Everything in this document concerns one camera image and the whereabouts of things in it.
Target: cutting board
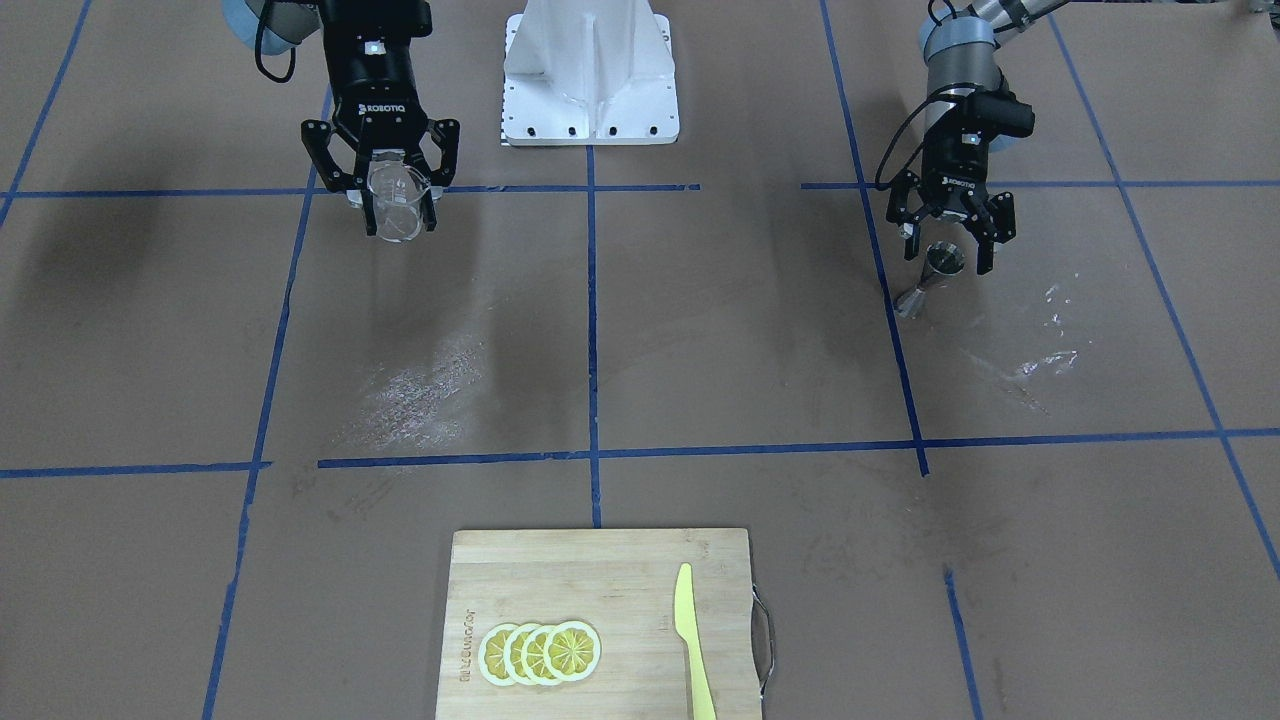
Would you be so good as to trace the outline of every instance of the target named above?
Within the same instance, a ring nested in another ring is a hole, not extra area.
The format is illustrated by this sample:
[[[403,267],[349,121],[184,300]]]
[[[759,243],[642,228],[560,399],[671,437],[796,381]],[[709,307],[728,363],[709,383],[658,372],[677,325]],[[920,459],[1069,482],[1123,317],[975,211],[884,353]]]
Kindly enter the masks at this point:
[[[691,719],[689,664],[673,620],[681,562],[694,569],[717,720],[760,720],[745,529],[456,533],[436,720]],[[494,625],[564,620],[600,635],[589,678],[497,687],[480,675],[480,639]]]

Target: robotiq logo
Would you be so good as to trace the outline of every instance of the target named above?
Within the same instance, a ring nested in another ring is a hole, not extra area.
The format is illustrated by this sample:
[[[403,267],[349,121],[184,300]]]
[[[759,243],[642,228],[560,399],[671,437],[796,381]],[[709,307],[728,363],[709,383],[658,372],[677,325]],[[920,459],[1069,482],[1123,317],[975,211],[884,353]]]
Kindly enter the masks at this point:
[[[942,176],[942,184],[955,184],[960,187],[968,187],[969,190],[978,190],[978,186],[975,183],[972,183],[969,181],[957,181],[955,178],[948,178],[947,176]]]
[[[356,106],[357,115],[367,115],[369,113],[403,113],[404,110],[403,105],[365,105],[360,102]]]

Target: yellow knife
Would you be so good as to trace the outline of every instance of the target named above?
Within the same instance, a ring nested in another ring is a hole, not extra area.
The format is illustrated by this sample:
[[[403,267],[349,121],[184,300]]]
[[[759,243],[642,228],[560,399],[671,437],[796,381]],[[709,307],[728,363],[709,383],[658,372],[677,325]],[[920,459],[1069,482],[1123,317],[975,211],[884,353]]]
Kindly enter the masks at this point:
[[[698,639],[698,612],[694,610],[694,568],[689,562],[680,566],[676,575],[676,633],[689,647],[689,684],[694,696],[694,720],[716,720],[712,688],[707,683],[703,666],[703,646]]]

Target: knife handle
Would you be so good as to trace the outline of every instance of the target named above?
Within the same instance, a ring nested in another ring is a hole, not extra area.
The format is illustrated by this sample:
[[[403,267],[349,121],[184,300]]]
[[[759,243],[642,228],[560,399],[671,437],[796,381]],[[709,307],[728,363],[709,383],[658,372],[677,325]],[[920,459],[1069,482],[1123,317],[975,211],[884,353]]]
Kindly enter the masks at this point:
[[[689,647],[689,680],[694,694],[694,720],[716,720],[716,705],[712,702],[712,687],[707,682],[707,667],[703,665],[701,643]]]

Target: metal jigger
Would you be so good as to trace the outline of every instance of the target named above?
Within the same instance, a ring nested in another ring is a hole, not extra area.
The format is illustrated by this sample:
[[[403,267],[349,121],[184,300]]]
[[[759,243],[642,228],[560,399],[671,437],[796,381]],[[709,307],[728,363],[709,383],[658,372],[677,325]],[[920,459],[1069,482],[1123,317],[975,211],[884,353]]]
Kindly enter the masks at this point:
[[[954,278],[964,269],[964,251],[950,242],[934,242],[924,251],[924,270],[915,287],[897,296],[893,311],[899,318],[915,319],[924,309],[924,292]]]

